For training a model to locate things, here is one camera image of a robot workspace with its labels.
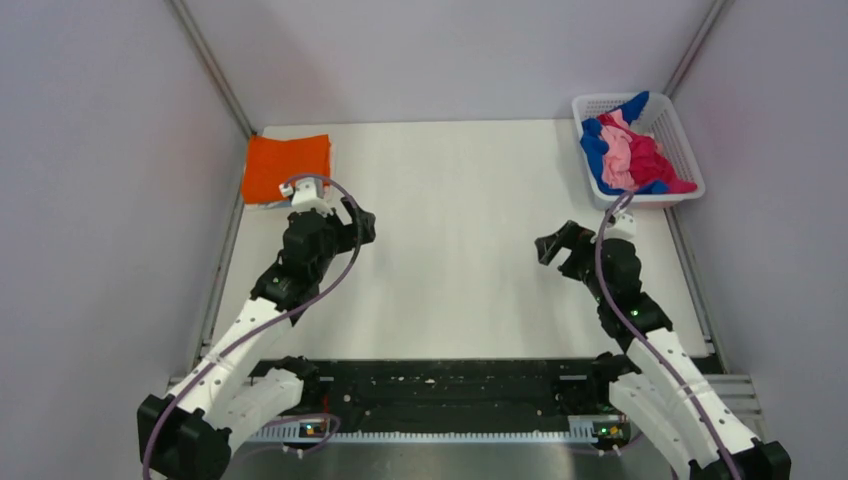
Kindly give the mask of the blue t shirt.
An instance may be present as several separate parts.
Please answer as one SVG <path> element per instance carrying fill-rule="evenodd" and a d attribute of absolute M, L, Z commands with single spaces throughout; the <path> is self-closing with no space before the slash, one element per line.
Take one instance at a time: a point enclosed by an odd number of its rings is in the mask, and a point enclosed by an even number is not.
<path fill-rule="evenodd" d="M 589 173 L 594 178 L 595 184 L 602 194 L 611 196 L 618 196 L 625 192 L 632 192 L 637 195 L 668 194 L 660 194 L 658 186 L 655 187 L 655 192 L 648 193 L 644 190 L 633 192 L 612 189 L 601 180 L 602 155 L 607 152 L 608 147 L 607 144 L 600 139 L 599 134 L 601 124 L 598 117 L 602 114 L 621 109 L 624 119 L 629 124 L 629 129 L 631 131 L 641 135 L 650 135 L 648 133 L 638 133 L 634 131 L 633 125 L 643 115 L 651 101 L 652 94 L 648 91 L 642 91 L 637 94 L 583 95 L 573 102 L 577 118 L 580 120 L 580 145 L 586 156 Z"/>

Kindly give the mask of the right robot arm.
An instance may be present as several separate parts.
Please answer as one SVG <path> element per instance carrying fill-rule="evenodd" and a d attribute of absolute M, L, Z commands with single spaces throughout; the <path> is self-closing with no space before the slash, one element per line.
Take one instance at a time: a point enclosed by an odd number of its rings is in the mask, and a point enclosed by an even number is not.
<path fill-rule="evenodd" d="M 584 285 L 602 329 L 620 347 L 596 358 L 589 404 L 633 421 L 676 479 L 787 479 L 792 461 L 740 420 L 685 351 L 670 318 L 643 289 L 642 263 L 628 240 L 603 238 L 568 221 L 534 241 L 540 264 L 561 251 L 560 274 Z"/>

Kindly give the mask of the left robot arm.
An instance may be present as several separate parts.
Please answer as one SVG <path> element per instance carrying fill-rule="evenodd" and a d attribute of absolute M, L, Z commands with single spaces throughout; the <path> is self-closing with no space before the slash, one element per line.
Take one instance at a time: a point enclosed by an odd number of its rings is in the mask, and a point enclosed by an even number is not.
<path fill-rule="evenodd" d="M 290 213 L 275 260 L 258 276 L 229 329 L 199 363 L 165 395 L 148 395 L 138 407 L 141 475 L 167 479 L 220 479 L 234 453 L 274 417 L 308 413 L 319 404 L 313 366 L 298 357 L 249 386 L 262 354 L 291 332 L 305 311 L 337 288 L 347 265 L 329 286 L 321 285 L 334 259 L 357 260 L 376 238 L 376 217 L 354 200 L 334 209 L 300 207 Z"/>

